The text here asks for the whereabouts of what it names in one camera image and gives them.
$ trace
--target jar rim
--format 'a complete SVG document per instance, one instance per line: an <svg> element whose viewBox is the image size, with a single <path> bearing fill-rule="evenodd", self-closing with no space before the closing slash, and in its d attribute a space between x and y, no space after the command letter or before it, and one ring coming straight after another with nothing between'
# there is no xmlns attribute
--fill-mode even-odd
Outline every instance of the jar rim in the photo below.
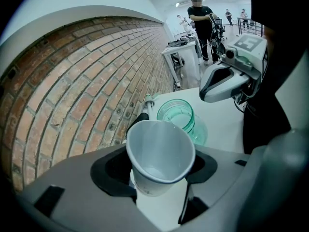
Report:
<svg viewBox="0 0 309 232"><path fill-rule="evenodd" d="M167 107L168 105L170 105L171 102L177 102L177 101L183 102L183 103L185 103L186 105L188 105L189 108L190 108L190 111L191 111L191 118L190 118L189 122L182 128L184 131L186 131L190 126L192 126L192 123L195 122L195 114L194 114L193 108L192 108L192 106L190 105L190 103L187 102L187 101L185 101L185 100L183 100L183 99L172 99L172 100L169 100L169 101L165 102L165 103L160 107L160 109L159 109L159 111L158 111L158 113L157 113L156 119L159 120L159 114L162 112L162 110L166 109L166 107Z"/></svg>

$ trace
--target white table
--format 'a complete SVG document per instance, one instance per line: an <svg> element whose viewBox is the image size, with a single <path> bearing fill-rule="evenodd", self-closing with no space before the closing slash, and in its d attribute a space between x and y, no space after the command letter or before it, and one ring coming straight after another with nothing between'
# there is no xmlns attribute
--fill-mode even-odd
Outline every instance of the white table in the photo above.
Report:
<svg viewBox="0 0 309 232"><path fill-rule="evenodd" d="M179 80L178 80L177 75L175 73L174 65L173 65L173 62L172 62L172 59L171 59L170 55L173 54L173 53L177 53L178 59L179 59L179 63L180 63L181 66L183 66L183 62L181 61L179 53L181 51L184 51L184 50L192 51L192 54L194 56L194 64L195 64L195 70L196 70L196 77L197 77L197 80L200 81L198 58L197 58L197 53L195 51L195 44L196 44L195 41L192 41L192 42L189 42L188 44L183 45L183 46L165 47L164 51L161 53L161 54L164 55L164 57L165 57L168 65L169 65L170 71L171 71L171 73L173 75L173 78L175 79L176 83L179 83Z"/></svg>
<svg viewBox="0 0 309 232"><path fill-rule="evenodd" d="M205 123L208 130L207 147L243 153L243 114L237 110L232 98L206 103L199 97L199 88L162 94L154 99L151 117L156 119L160 107L172 99L189 102L194 113ZM186 187L187 182L183 179L158 197L148 197L137 190L137 207L160 230L173 230L179 227L178 218L183 208Z"/></svg>
<svg viewBox="0 0 309 232"><path fill-rule="evenodd" d="M172 99L183 99L190 103L194 113L205 123L208 130L205 146L243 153L243 113L237 110L232 98L207 103L200 99L198 87L162 94L154 100L151 117L156 118L160 107Z"/></svg>

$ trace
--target brick wall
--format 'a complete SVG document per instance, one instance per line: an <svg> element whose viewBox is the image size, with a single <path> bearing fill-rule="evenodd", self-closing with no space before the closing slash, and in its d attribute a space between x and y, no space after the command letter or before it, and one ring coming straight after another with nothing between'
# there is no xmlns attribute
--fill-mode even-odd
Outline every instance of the brick wall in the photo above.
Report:
<svg viewBox="0 0 309 232"><path fill-rule="evenodd" d="M161 24L93 18L43 36L1 78L4 173L21 191L61 160L120 144L146 93L172 92Z"/></svg>

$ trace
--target table leg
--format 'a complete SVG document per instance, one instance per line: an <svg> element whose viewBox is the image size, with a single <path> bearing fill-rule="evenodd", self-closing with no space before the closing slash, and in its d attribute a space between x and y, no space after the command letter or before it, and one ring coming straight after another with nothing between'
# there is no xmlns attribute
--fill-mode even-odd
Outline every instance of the table leg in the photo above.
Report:
<svg viewBox="0 0 309 232"><path fill-rule="evenodd" d="M176 75L176 72L175 72L174 67L173 67L172 60L171 60L170 57L169 57L169 54L164 54L164 57L165 57L165 59L166 59L166 62L168 63L170 72L172 73L172 76L174 77L175 82L176 82L176 83L179 82L179 80L178 80L178 78L177 78L177 75Z"/></svg>
<svg viewBox="0 0 309 232"><path fill-rule="evenodd" d="M197 58L197 53L195 51L195 47L192 47L191 50L192 50L192 54L193 54L193 58L194 58L197 80L200 81L201 78L199 76L199 65L198 65L198 58Z"/></svg>
<svg viewBox="0 0 309 232"><path fill-rule="evenodd" d="M178 57L178 59L179 59L180 66L183 67L182 58L180 57L179 52L177 52L176 54L177 54L177 57Z"/></svg>

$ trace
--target white paper cup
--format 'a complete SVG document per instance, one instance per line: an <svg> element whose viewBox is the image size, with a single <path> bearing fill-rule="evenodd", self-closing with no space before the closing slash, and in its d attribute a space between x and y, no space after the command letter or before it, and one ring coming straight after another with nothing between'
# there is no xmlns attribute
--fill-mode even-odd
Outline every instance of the white paper cup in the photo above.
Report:
<svg viewBox="0 0 309 232"><path fill-rule="evenodd" d="M195 160L189 135L171 122L144 120L130 128L126 151L136 187L149 196L165 193L183 179Z"/></svg>

